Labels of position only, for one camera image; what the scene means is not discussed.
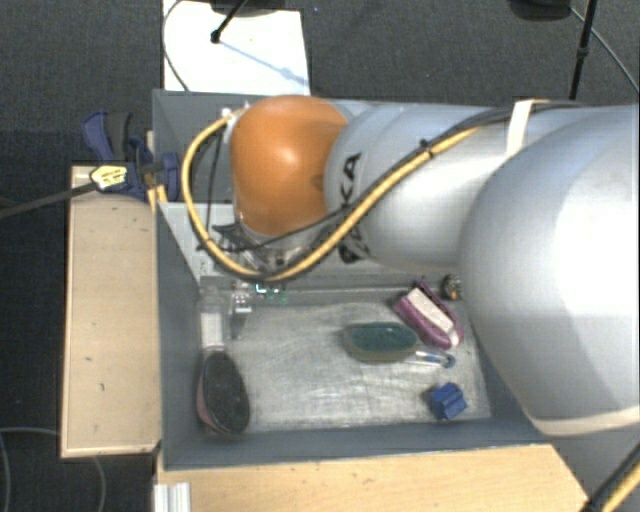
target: gray floor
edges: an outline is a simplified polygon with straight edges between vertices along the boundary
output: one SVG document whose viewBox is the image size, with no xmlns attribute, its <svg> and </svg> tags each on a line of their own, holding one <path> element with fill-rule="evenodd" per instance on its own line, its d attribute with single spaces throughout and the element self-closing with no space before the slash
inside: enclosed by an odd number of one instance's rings
<svg viewBox="0 0 640 512">
<path fill-rule="evenodd" d="M 303 11 L 312 91 L 327 97 L 497 105 L 566 97 L 581 26 L 517 19 L 506 0 L 285 0 Z M 581 12 L 585 0 L 574 2 Z M 64 189 L 91 158 L 79 123 L 99 108 L 151 126 L 162 84 L 160 0 L 3 0 L 0 3 L 0 196 Z M 640 3 L 603 0 L 595 27 L 638 80 Z M 578 96 L 637 101 L 592 42 Z M 0 427 L 57 427 L 65 295 L 65 207 L 0 221 Z M 91 466 L 55 462 L 49 439 L 6 436 L 13 508 L 93 510 Z M 107 510 L 145 510 L 150 457 L 105 462 Z"/>
</svg>

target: blue clamp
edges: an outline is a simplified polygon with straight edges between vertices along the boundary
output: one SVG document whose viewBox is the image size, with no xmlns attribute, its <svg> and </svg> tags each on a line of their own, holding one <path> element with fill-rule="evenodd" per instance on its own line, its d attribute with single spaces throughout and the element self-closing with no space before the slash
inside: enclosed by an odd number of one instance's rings
<svg viewBox="0 0 640 512">
<path fill-rule="evenodd" d="M 180 178 L 177 153 L 163 153 L 160 161 L 154 163 L 154 157 L 143 140 L 129 138 L 127 134 L 131 115 L 129 113 L 107 113 L 99 110 L 89 115 L 81 125 L 82 135 L 87 146 L 93 150 L 101 164 L 114 163 L 114 166 L 100 166 L 91 173 L 91 180 L 98 191 L 131 196 L 147 201 L 147 190 L 152 185 L 164 185 L 169 201 L 180 196 Z"/>
<path fill-rule="evenodd" d="M 436 389 L 429 396 L 429 409 L 439 420 L 451 420 L 466 408 L 467 402 L 462 396 L 462 390 L 451 382 Z"/>
</svg>

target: black stand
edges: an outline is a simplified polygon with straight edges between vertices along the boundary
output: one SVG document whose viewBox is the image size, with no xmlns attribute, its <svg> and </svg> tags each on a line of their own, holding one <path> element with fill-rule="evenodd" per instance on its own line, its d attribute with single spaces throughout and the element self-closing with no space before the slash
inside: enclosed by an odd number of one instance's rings
<svg viewBox="0 0 640 512">
<path fill-rule="evenodd" d="M 578 46 L 578 55 L 576 58 L 576 69 L 573 72 L 573 83 L 571 84 L 571 91 L 569 92 L 569 99 L 575 100 L 578 95 L 578 85 L 580 84 L 580 76 L 582 75 L 582 66 L 584 60 L 589 55 L 589 38 L 591 37 L 591 27 L 593 25 L 593 18 L 596 15 L 596 5 L 598 0 L 589 0 L 587 4 L 587 13 L 584 17 L 584 28 L 582 29 L 582 36 L 580 37 L 580 46 Z"/>
<path fill-rule="evenodd" d="M 235 15 L 238 14 L 238 11 L 242 9 L 248 1 L 249 0 L 238 0 L 236 2 L 236 5 L 233 6 L 233 9 L 231 9 L 229 14 L 227 14 L 227 17 L 224 20 L 222 20 L 222 23 L 220 24 L 220 26 L 217 29 L 215 29 L 213 32 L 211 32 L 212 43 L 217 44 L 220 42 L 220 36 L 222 35 L 222 31 L 227 27 L 227 25 L 231 22 L 231 20 L 235 17 Z"/>
</svg>

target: wooden table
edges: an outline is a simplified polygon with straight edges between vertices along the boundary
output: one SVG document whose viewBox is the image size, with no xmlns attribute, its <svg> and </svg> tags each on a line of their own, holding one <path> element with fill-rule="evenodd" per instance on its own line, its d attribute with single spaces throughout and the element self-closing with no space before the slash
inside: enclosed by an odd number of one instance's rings
<svg viewBox="0 0 640 512">
<path fill-rule="evenodd" d="M 161 438 L 154 247 L 148 205 L 72 201 L 62 457 L 150 453 Z M 194 512 L 571 512 L 586 499 L 549 445 L 177 472 L 158 459 L 155 479 L 188 482 Z"/>
</svg>

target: wire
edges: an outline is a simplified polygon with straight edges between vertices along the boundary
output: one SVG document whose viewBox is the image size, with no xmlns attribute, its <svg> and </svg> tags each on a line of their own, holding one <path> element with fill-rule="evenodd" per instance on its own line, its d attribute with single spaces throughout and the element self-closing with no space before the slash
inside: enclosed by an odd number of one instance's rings
<svg viewBox="0 0 640 512">
<path fill-rule="evenodd" d="M 211 222 L 211 203 L 213 202 L 213 185 L 215 183 L 216 174 L 218 171 L 218 160 L 220 158 L 220 149 L 222 147 L 222 135 L 226 130 L 226 126 L 216 133 L 216 147 L 213 153 L 213 162 L 211 163 L 211 172 L 209 173 L 209 190 L 207 191 L 207 222 L 209 226 Z"/>
<path fill-rule="evenodd" d="M 175 77 L 178 80 L 178 82 L 180 82 L 180 85 L 182 86 L 182 88 L 186 92 L 189 92 L 191 89 L 189 89 L 189 87 L 187 87 L 187 84 L 180 77 L 180 74 L 178 73 L 178 71 L 176 70 L 175 66 L 173 65 L 173 62 L 171 62 L 171 58 L 169 57 L 169 52 L 167 51 L 167 42 L 165 40 L 165 35 L 166 35 L 166 32 L 167 32 L 167 30 L 166 30 L 167 29 L 167 21 L 169 20 L 169 17 L 171 16 L 171 13 L 173 13 L 175 8 L 178 7 L 184 1 L 185 0 L 177 0 L 176 3 L 173 4 L 170 7 L 170 9 L 167 11 L 167 14 L 165 15 L 164 19 L 162 20 L 162 52 L 164 53 L 164 58 L 167 59 L 167 64 L 169 65 L 169 68 L 171 69 L 171 71 L 173 71 L 173 74 L 175 75 Z"/>
<path fill-rule="evenodd" d="M 596 490 L 582 512 L 613 512 L 640 484 L 640 443 Z"/>
<path fill-rule="evenodd" d="M 591 39 L 593 32 L 593 20 L 596 16 L 597 6 L 598 0 L 587 0 L 587 12 L 584 15 L 585 21 L 582 24 L 582 34 L 580 35 L 580 42 L 578 43 L 578 50 L 576 52 L 576 65 L 573 69 L 573 78 L 571 80 L 571 88 L 569 89 L 570 100 L 575 100 L 578 95 L 578 87 L 580 86 L 580 79 L 582 78 L 582 68 L 584 68 L 584 62 L 587 55 L 589 55 L 589 39 Z"/>
<path fill-rule="evenodd" d="M 585 23 L 584 17 L 580 15 L 580 13 L 576 11 L 573 7 L 571 7 L 571 12 L 583 24 Z M 638 84 L 636 84 L 635 80 L 631 76 L 631 73 L 626 68 L 624 63 L 620 60 L 620 58 L 616 55 L 616 53 L 613 51 L 611 46 L 609 46 L 609 44 L 604 40 L 604 38 L 600 35 L 600 33 L 596 29 L 592 28 L 591 33 L 593 34 L 593 37 L 595 37 L 596 40 L 600 43 L 602 48 L 604 48 L 604 50 L 609 54 L 609 56 L 617 64 L 618 68 L 620 68 L 620 71 L 622 71 L 622 73 L 627 78 L 627 80 L 629 80 L 629 83 L 631 84 L 631 87 L 633 87 L 633 89 L 636 91 L 636 94 L 640 95 L 640 89 L 638 88 Z"/>
<path fill-rule="evenodd" d="M 9 455 L 7 453 L 7 445 L 4 444 L 4 437 L 0 433 L 0 455 L 2 455 L 2 467 L 4 468 L 4 512 L 9 512 L 9 503 L 11 503 L 11 466 L 9 465 Z"/>
<path fill-rule="evenodd" d="M 59 437 L 60 434 L 52 429 L 48 428 L 36 428 L 36 427 L 5 427 L 0 428 L 0 452 L 2 455 L 2 463 L 5 471 L 5 501 L 4 501 L 4 512 L 9 512 L 9 506 L 11 502 L 11 467 L 9 466 L 9 456 L 7 454 L 7 447 L 4 444 L 4 439 L 2 434 L 42 434 L 53 437 Z M 98 512 L 103 512 L 104 504 L 107 500 L 107 478 L 104 474 L 104 468 L 102 464 L 97 459 L 97 457 L 92 457 L 93 463 L 96 466 L 98 471 L 98 475 L 100 475 L 100 503 L 98 505 Z"/>
<path fill-rule="evenodd" d="M 0 220 L 26 213 L 43 206 L 48 206 L 60 201 L 66 201 L 74 197 L 81 196 L 88 192 L 92 192 L 96 189 L 93 182 L 80 185 L 79 187 L 72 188 L 71 190 L 65 190 L 64 192 L 58 192 L 57 194 L 51 194 L 49 196 L 41 197 L 35 201 L 29 201 L 28 203 L 18 204 L 17 206 L 11 206 L 0 210 Z"/>
<path fill-rule="evenodd" d="M 537 105 L 535 111 L 541 112 L 552 108 L 577 106 L 579 106 L 579 104 L 573 101 L 554 101 Z M 509 106 L 493 109 L 488 112 L 481 112 L 480 114 L 456 124 L 428 143 L 425 142 L 422 144 L 418 149 L 400 160 L 394 167 L 387 171 L 387 173 L 381 176 L 381 178 L 379 178 L 365 191 L 363 196 L 361 196 L 355 204 L 350 205 L 349 212 L 338 227 L 330 234 L 325 236 L 323 233 L 321 237 L 318 237 L 310 252 L 303 254 L 290 262 L 285 269 L 278 269 L 272 272 L 259 272 L 252 268 L 245 267 L 231 259 L 225 253 L 225 250 L 216 244 L 216 242 L 209 236 L 208 229 L 203 225 L 202 220 L 198 216 L 193 202 L 191 189 L 189 187 L 192 162 L 200 146 L 202 146 L 209 137 L 217 133 L 220 129 L 226 126 L 227 123 L 241 115 L 243 112 L 244 110 L 238 110 L 209 125 L 193 139 L 187 148 L 181 170 L 184 202 L 194 231 L 201 240 L 202 245 L 227 273 L 252 282 L 283 283 L 284 281 L 294 279 L 295 277 L 309 271 L 323 258 L 325 258 L 366 215 L 366 213 L 400 181 L 417 169 L 421 168 L 434 156 L 437 156 L 469 137 L 481 126 L 495 122 L 504 122 L 509 119 L 512 107 Z"/>
<path fill-rule="evenodd" d="M 324 224 L 325 222 L 330 221 L 334 217 L 337 217 L 340 214 L 346 213 L 348 211 L 348 209 L 349 209 L 348 206 L 343 206 L 339 210 L 335 210 L 335 211 L 333 211 L 331 213 L 328 213 L 327 215 L 322 217 L 320 220 L 317 220 L 317 221 L 313 222 L 312 224 L 309 224 L 307 226 L 295 229 L 293 231 L 289 231 L 288 233 L 285 233 L 284 235 L 280 235 L 280 236 L 277 236 L 275 238 L 270 238 L 269 240 L 266 240 L 266 241 L 261 242 L 259 244 L 244 245 L 244 246 L 238 246 L 238 247 L 229 247 L 229 248 L 225 248 L 224 251 L 225 252 L 245 252 L 245 251 L 255 251 L 257 249 L 263 249 L 265 247 L 269 247 L 270 245 L 276 244 L 278 242 L 282 242 L 283 240 L 286 240 L 287 238 L 291 238 L 292 236 L 299 235 L 300 233 L 304 233 L 305 231 L 309 231 L 310 229 L 318 227 L 318 226 Z M 220 229 L 220 228 L 223 228 L 223 227 L 225 227 L 225 226 L 213 226 L 213 229 L 217 230 L 217 229 Z"/>
</svg>

